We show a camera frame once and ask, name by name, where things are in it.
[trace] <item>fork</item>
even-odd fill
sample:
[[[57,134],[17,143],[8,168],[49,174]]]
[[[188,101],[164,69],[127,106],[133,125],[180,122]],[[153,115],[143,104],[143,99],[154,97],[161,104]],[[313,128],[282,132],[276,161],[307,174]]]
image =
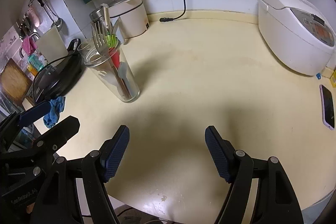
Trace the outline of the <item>fork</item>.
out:
[[[100,23],[97,21],[91,22],[91,24],[92,24],[91,30],[92,30],[93,43],[100,55],[107,56],[109,54],[109,45],[107,44],[104,38],[104,27],[102,25],[101,26],[102,30],[100,30]]]
[[[118,75],[118,71],[117,68],[115,67],[115,65],[113,64],[111,57],[109,56],[109,45],[107,44],[107,42],[105,41],[105,34],[104,34],[104,26],[101,25],[101,30],[100,30],[100,23],[99,22],[91,22],[92,24],[92,38],[93,38],[93,43],[98,51],[98,53],[100,55],[103,56],[108,56],[109,57],[109,63],[110,66],[113,70],[113,73],[115,75],[115,78],[117,79],[117,82],[123,92],[123,95],[126,99],[130,99],[131,95],[126,87],[126,84],[124,82],[124,80],[122,78],[119,77]]]

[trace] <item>smartphone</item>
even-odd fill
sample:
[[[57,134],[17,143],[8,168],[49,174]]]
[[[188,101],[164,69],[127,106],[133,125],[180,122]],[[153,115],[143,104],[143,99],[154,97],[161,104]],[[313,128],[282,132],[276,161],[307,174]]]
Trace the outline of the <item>smartphone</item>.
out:
[[[333,96],[324,85],[320,85],[320,93],[322,100],[322,120],[324,125],[330,130],[335,129],[335,114]]]

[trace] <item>wooden cutting board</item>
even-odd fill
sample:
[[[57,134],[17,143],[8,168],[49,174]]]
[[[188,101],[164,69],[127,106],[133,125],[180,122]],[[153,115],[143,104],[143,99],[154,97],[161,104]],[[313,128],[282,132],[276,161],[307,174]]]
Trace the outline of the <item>wooden cutting board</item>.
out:
[[[9,59],[0,74],[1,91],[17,105],[21,105],[32,81],[20,69],[13,59]]]

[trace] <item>green brush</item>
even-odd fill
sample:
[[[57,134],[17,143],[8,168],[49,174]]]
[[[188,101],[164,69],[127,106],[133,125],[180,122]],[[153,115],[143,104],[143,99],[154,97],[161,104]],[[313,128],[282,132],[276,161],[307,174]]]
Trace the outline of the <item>green brush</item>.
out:
[[[105,25],[106,25],[106,41],[110,48],[114,48],[117,43],[118,39],[116,38],[115,34],[111,34],[110,30],[112,29],[111,21],[110,21],[110,13],[109,13],[109,6],[105,3],[102,4],[104,8],[104,16],[105,16]]]

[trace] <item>white electric cooker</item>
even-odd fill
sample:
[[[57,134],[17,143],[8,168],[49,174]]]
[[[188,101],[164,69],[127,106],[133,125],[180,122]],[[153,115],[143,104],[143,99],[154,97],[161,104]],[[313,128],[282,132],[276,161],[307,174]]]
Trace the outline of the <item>white electric cooker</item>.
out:
[[[321,72],[335,39],[326,18],[307,0],[258,0],[259,30],[274,54],[305,75]]]

